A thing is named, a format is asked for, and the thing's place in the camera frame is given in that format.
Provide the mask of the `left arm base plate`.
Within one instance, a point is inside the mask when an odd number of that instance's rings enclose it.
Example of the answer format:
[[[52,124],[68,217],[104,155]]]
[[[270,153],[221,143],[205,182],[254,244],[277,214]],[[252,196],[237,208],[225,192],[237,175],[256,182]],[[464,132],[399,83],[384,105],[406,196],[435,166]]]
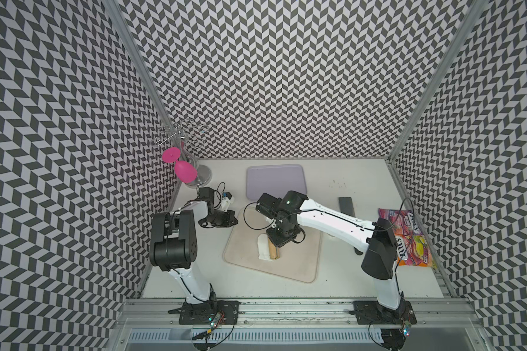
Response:
[[[221,321],[224,325],[237,324],[239,301],[210,301],[202,304],[184,302],[179,313],[180,325],[207,326],[218,312],[224,314]]]

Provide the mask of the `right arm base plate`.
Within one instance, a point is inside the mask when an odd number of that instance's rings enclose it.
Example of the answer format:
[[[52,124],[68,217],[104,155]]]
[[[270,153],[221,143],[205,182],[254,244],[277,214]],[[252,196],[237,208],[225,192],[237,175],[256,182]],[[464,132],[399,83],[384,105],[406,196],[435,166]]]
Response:
[[[409,301],[402,299],[396,310],[383,307],[377,301],[354,301],[351,312],[360,325],[403,325],[417,324],[417,317]]]

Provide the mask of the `wooden dough roller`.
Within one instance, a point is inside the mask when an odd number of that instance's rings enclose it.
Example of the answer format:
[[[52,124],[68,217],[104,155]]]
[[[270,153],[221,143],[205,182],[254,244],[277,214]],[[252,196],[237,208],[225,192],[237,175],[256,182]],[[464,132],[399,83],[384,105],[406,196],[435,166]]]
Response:
[[[269,247],[269,258],[271,260],[276,260],[280,257],[279,249],[271,242],[268,241]]]

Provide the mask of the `beige plastic tray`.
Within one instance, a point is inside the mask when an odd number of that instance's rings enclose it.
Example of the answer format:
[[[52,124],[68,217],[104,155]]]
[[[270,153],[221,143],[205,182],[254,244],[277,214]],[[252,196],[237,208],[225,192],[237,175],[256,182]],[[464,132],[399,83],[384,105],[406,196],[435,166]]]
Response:
[[[246,272],[277,276],[303,283],[316,279],[321,249],[321,232],[303,228],[305,240],[301,244],[288,243],[279,248],[280,257],[272,261],[259,260],[257,239],[270,221],[255,209],[249,208],[239,220],[225,246],[223,259]]]

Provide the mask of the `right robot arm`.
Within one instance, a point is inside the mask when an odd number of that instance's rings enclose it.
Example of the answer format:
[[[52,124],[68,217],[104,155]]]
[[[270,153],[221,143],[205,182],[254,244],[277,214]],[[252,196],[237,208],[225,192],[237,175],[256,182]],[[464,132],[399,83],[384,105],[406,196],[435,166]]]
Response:
[[[364,254],[361,268],[373,279],[377,304],[391,311],[403,306],[396,277],[398,245],[392,224],[386,219],[358,219],[296,191],[287,192],[283,198],[264,193],[256,202],[256,211],[270,222],[266,235],[278,248],[294,242],[304,228],[319,230],[351,245]]]

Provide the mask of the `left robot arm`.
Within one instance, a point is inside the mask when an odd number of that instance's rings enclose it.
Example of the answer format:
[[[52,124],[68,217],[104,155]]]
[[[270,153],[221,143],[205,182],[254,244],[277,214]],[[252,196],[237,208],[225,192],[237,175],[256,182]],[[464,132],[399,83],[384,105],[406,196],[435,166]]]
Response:
[[[204,278],[196,259],[199,244],[196,230],[232,228],[238,224],[235,211],[223,206],[224,196],[211,187],[196,190],[196,198],[170,212],[152,217],[149,260],[169,273],[191,307],[216,304],[214,289]]]

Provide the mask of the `white dough ball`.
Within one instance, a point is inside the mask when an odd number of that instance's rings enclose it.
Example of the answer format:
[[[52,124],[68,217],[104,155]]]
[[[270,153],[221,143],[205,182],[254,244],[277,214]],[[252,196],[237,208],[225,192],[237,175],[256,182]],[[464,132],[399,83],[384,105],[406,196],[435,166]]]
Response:
[[[259,260],[272,261],[272,256],[269,248],[269,239],[266,234],[260,234],[257,239]]]

